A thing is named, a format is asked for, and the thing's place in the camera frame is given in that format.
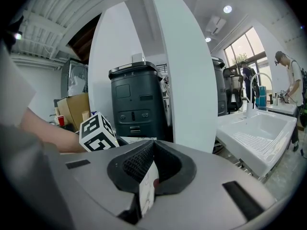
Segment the cardboard box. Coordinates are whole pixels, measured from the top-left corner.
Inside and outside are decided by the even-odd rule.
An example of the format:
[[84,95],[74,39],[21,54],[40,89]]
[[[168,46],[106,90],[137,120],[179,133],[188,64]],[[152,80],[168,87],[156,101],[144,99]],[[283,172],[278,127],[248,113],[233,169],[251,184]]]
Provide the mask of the cardboard box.
[[83,122],[82,112],[90,112],[88,93],[69,96],[58,101],[59,113],[73,125],[74,131],[78,131]]

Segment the person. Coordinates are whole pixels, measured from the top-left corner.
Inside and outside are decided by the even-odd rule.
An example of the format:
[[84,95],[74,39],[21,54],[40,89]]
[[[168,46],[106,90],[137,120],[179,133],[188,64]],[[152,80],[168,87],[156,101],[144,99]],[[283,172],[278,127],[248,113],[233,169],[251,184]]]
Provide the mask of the person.
[[[250,68],[245,61],[241,62],[241,67],[243,68],[243,80],[245,82],[246,97],[250,100],[250,81],[252,77],[256,74],[253,68]],[[252,103],[253,108],[255,104],[255,92],[252,89]]]
[[3,42],[0,42],[0,89],[3,91],[0,125],[14,125],[31,132],[43,142],[55,144],[59,152],[85,152],[77,134],[44,121],[28,108],[35,91],[21,75]]
[[[295,60],[290,60],[282,51],[277,51],[275,58],[277,64],[287,67],[290,86],[286,91],[287,94],[285,98],[290,104],[295,104],[297,106],[298,110],[296,117],[299,118],[300,109],[303,106],[303,79],[301,69]],[[297,125],[294,128],[291,142],[294,144],[293,151],[296,151],[299,147]]]

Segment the paper card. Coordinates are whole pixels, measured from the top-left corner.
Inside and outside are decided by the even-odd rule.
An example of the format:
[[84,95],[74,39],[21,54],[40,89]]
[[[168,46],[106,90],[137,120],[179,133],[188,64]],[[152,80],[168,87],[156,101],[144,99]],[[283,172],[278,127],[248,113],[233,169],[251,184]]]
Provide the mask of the paper card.
[[153,162],[139,186],[142,217],[154,204],[154,181],[159,179],[158,168]]

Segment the white curved panel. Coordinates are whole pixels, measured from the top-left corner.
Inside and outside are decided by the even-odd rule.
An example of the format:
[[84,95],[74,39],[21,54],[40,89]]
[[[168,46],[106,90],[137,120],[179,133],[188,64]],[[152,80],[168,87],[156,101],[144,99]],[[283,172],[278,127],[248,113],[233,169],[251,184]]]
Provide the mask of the white curved panel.
[[93,37],[88,72],[91,111],[101,112],[114,126],[110,69],[132,63],[143,53],[129,10],[124,2],[100,16]]
[[183,0],[153,0],[171,86],[174,142],[212,153],[217,90],[203,33]]

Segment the trash bin lid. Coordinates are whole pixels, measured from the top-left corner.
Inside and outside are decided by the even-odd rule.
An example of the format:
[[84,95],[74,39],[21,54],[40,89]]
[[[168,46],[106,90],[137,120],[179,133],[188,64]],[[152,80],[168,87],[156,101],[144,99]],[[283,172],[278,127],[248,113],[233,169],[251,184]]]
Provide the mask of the trash bin lid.
[[125,71],[131,71],[131,68],[137,70],[138,68],[144,68],[144,67],[150,67],[150,70],[153,70],[157,73],[159,80],[162,80],[162,75],[159,72],[158,68],[149,61],[134,62],[124,66],[113,68],[109,71],[109,78],[112,79],[114,74],[122,73]]

